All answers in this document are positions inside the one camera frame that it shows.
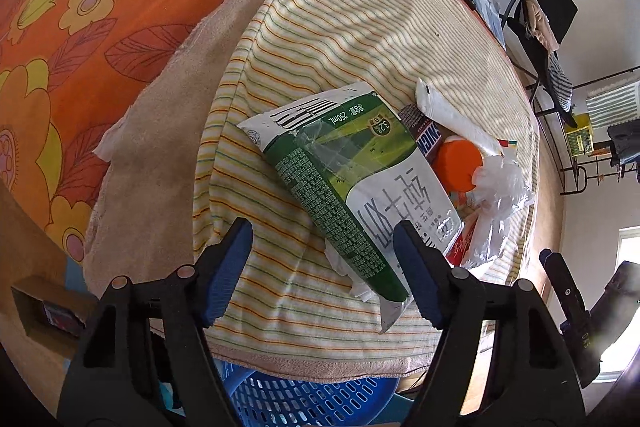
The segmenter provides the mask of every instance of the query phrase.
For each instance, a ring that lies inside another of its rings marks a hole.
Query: bed
[[[223,0],[8,1],[0,8],[0,34],[4,35],[0,42],[0,175],[31,219],[72,259],[82,263],[92,207],[98,200],[108,169],[108,163],[93,151],[140,92],[163,72],[198,22]],[[514,83],[510,66],[506,66],[508,59],[502,48],[503,38],[494,4],[492,0],[475,1],[478,12],[470,12],[461,0],[448,2],[466,14],[465,23],[471,25],[482,40],[483,52],[490,53],[492,60],[498,60],[500,68],[505,68],[500,69],[500,73],[508,76],[509,81],[501,84],[502,77],[497,76],[485,100],[499,100],[499,96],[507,91],[508,99],[519,100],[515,104],[519,111],[516,119],[522,124],[518,133],[522,134],[521,142],[526,149],[526,176],[536,188],[537,127],[529,126],[530,110],[526,98]],[[479,81],[477,76],[467,79],[465,96],[472,94],[474,82]],[[472,104],[461,110],[470,118],[474,117]],[[484,114],[486,121],[482,123],[489,122],[488,115]],[[532,133],[532,138],[525,145],[528,132]],[[510,254],[492,276],[496,282],[511,282],[517,277],[526,254],[533,218],[533,208],[518,216]],[[327,270],[326,266],[320,268],[324,272]],[[325,277],[330,279],[326,283],[344,286],[329,272]],[[362,346],[370,344],[371,347],[368,351],[358,348],[356,356],[349,360],[351,368],[343,371],[338,379],[358,375],[361,371],[358,366],[367,358],[367,353],[380,352],[382,344],[371,326],[377,323],[375,313],[366,310],[364,314],[372,318],[365,321],[366,338],[363,337]],[[416,344],[415,339],[422,335],[420,320],[415,310],[406,316],[407,346]],[[255,334],[245,336],[250,344]],[[301,368],[299,364],[296,369],[278,371],[276,365],[283,359],[255,357],[259,351],[255,347],[249,349],[253,358],[248,358],[242,355],[247,352],[247,343],[240,344],[238,349],[238,346],[230,347],[232,343],[228,339],[215,334],[209,338],[216,346],[226,343],[224,353],[212,346],[212,352],[221,358],[272,373],[309,380],[319,378],[318,365]],[[393,363],[373,370],[367,368],[365,373],[391,376],[418,371],[428,365],[436,341],[432,336],[421,344],[420,349],[412,347],[409,355],[415,355],[413,362],[406,362],[410,357],[398,355],[398,352],[402,353],[402,347],[391,349],[391,355],[381,359],[393,360]],[[309,355],[309,349],[305,352],[308,362],[313,356]],[[279,354],[289,360],[296,358],[295,350]],[[347,367],[343,356],[333,357],[330,362],[334,369]]]

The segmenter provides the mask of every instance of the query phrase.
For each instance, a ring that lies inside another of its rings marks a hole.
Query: black chair
[[[577,6],[572,0],[538,0],[538,3],[549,19],[549,25],[551,26],[556,40],[559,44],[562,43],[564,36],[568,32],[569,27],[574,20],[575,14],[578,12]],[[516,6],[516,10],[514,17],[511,17],[510,13],[513,6]],[[502,27],[504,28],[505,25],[509,25],[509,28],[516,34],[524,52],[527,54],[527,57],[529,57],[531,64],[533,64],[533,67],[538,74],[538,76],[535,76],[515,64],[516,67],[525,71],[536,81],[535,84],[526,86],[526,89],[531,92],[529,102],[533,103],[536,93],[538,92],[538,87],[542,85],[551,97],[554,107],[552,109],[539,111],[536,113],[536,116],[558,113],[564,123],[568,124],[572,128],[577,128],[578,125],[575,123],[571,111],[566,111],[562,108],[562,105],[558,100],[558,94],[556,93],[554,86],[551,84],[548,73],[548,51],[536,38],[530,35],[526,26],[520,22],[521,15],[526,19],[527,10],[524,6],[524,0],[511,0],[504,15],[501,15],[500,18],[502,19]]]

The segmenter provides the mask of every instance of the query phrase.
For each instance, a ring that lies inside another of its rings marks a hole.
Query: cardboard box
[[[578,124],[577,129],[564,124],[564,134],[566,134],[571,156],[580,156],[581,154],[593,152],[593,129],[591,128],[589,115],[586,113],[576,114],[574,115],[574,120]]]
[[[60,317],[66,313],[85,325],[98,299],[90,294],[67,290],[35,275],[15,282],[11,292],[27,336],[54,353],[72,359],[78,349],[78,338],[52,325],[47,313],[54,309],[60,312]]]
[[[415,103],[405,105],[398,116],[414,137],[418,149],[422,151],[429,163],[433,163],[443,141],[440,126],[423,115]]]

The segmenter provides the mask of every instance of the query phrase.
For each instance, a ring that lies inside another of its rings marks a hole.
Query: white plastic bag
[[[331,265],[331,268],[338,275],[347,276],[351,279],[351,291],[349,292],[352,297],[360,299],[362,302],[368,302],[376,296],[376,293],[369,288],[366,282],[364,282],[360,276],[354,272],[353,268],[349,266],[347,261],[335,250],[334,245],[329,243],[328,240],[324,240],[324,254]]]
[[[488,156],[472,178],[473,192],[482,201],[471,244],[462,260],[466,269],[501,257],[509,237],[510,218],[529,206],[536,195],[527,187],[520,166],[511,158]]]
[[[431,118],[455,134],[474,144],[482,156],[500,156],[502,147],[497,139],[489,136],[475,123],[463,116],[439,92],[429,80],[419,78],[415,83],[415,103],[427,118]]]

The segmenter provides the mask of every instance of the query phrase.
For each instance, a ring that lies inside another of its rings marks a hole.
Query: striped cloth
[[[640,117],[640,80],[587,98],[591,126],[609,127]]]
[[[350,297],[350,280],[324,256],[324,237],[236,127],[360,80],[399,110],[414,102],[419,76],[493,136],[517,140],[536,190],[538,127],[529,103],[503,50],[461,0],[266,0],[258,10],[220,82],[195,173],[196,257],[236,217],[254,226],[226,314],[206,331],[214,356],[316,381],[402,376],[430,363],[439,333],[415,305],[378,333],[379,305]],[[516,279],[533,215],[530,207],[513,219],[506,254],[487,280]]]
[[[567,78],[560,66],[558,56],[555,53],[549,53],[548,67],[549,82],[556,92],[556,98],[565,111],[571,111],[571,99],[574,93],[574,84]]]

